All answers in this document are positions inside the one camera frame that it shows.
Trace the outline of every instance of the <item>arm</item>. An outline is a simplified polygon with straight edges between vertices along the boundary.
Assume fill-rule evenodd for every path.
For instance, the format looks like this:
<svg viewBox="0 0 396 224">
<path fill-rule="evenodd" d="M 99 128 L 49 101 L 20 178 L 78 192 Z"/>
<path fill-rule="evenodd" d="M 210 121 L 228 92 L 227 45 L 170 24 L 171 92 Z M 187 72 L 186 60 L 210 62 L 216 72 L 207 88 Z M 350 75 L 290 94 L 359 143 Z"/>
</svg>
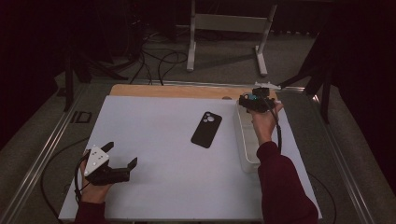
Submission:
<svg viewBox="0 0 396 224">
<path fill-rule="evenodd" d="M 105 220 L 105 198 L 112 185 L 95 186 L 89 184 L 84 177 L 85 166 L 84 161 L 79 170 L 82 176 L 83 190 L 81 192 L 81 201 L 78 203 L 78 211 L 76 214 L 75 224 L 107 224 Z"/>
<path fill-rule="evenodd" d="M 276 104 L 275 114 L 282 108 L 282 104 Z M 293 163 L 280 155 L 277 145 L 272 142 L 271 136 L 276 126 L 274 116 L 270 112 L 249 112 L 260 144 L 257 157 L 261 162 L 258 174 L 262 185 L 264 222 L 318 223 L 318 210 L 306 197 Z"/>
</svg>

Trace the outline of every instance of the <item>white plastic box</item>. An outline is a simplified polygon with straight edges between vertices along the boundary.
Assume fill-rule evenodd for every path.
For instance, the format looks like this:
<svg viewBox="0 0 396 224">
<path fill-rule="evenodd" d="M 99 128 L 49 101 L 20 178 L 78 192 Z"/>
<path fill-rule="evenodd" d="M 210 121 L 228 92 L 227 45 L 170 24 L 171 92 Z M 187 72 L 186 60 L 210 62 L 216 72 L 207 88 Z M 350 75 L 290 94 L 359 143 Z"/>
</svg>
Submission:
<svg viewBox="0 0 396 224">
<path fill-rule="evenodd" d="M 251 123 L 251 115 L 244 107 L 239 105 L 238 101 L 233 114 L 233 126 L 235 127 L 242 170 L 246 173 L 257 172 L 260 166 L 260 160 L 256 155 L 259 141 Z"/>
</svg>

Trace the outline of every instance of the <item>black phone case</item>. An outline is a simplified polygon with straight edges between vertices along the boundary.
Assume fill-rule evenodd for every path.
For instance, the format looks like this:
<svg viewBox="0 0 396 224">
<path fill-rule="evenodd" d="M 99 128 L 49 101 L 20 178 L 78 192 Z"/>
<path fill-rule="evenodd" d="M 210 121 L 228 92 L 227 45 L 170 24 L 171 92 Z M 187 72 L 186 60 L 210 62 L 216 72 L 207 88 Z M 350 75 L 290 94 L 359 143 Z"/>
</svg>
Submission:
<svg viewBox="0 0 396 224">
<path fill-rule="evenodd" d="M 206 111 L 195 130 L 191 141 L 201 147 L 209 148 L 212 145 L 216 132 L 221 124 L 222 117 Z"/>
</svg>

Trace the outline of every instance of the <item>maroon sleeve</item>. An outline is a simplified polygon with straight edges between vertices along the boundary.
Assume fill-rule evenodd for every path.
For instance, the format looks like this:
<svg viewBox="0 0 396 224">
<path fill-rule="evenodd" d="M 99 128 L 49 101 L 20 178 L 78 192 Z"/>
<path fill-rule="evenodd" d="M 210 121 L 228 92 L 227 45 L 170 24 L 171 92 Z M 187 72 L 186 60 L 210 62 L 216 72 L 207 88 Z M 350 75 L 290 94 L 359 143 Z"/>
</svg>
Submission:
<svg viewBox="0 0 396 224">
<path fill-rule="evenodd" d="M 262 144 L 259 178 L 262 184 L 262 215 L 265 224 L 318 223 L 318 210 L 306 197 L 292 161 L 280 155 L 274 142 Z"/>
<path fill-rule="evenodd" d="M 105 220 L 106 203 L 78 203 L 75 224 L 107 224 Z"/>
</svg>

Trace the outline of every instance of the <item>white table surface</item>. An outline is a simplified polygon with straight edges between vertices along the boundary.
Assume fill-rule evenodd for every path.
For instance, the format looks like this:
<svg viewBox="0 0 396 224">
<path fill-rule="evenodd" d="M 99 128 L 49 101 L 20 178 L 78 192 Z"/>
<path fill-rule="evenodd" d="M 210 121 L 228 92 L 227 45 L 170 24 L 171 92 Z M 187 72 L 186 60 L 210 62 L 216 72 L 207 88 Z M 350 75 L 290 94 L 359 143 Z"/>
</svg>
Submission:
<svg viewBox="0 0 396 224">
<path fill-rule="evenodd" d="M 138 159 L 131 180 L 115 184 L 108 193 L 106 218 L 262 219 L 259 178 L 243 172 L 240 165 L 234 107 L 234 100 L 107 96 L 86 148 L 114 142 L 108 152 L 112 168 Z M 191 142 L 206 111 L 222 116 L 210 148 Z M 282 154 L 291 158 L 305 193 L 318 207 L 284 110 L 279 116 Z M 60 219 L 76 216 L 74 183 L 71 186 Z"/>
</svg>

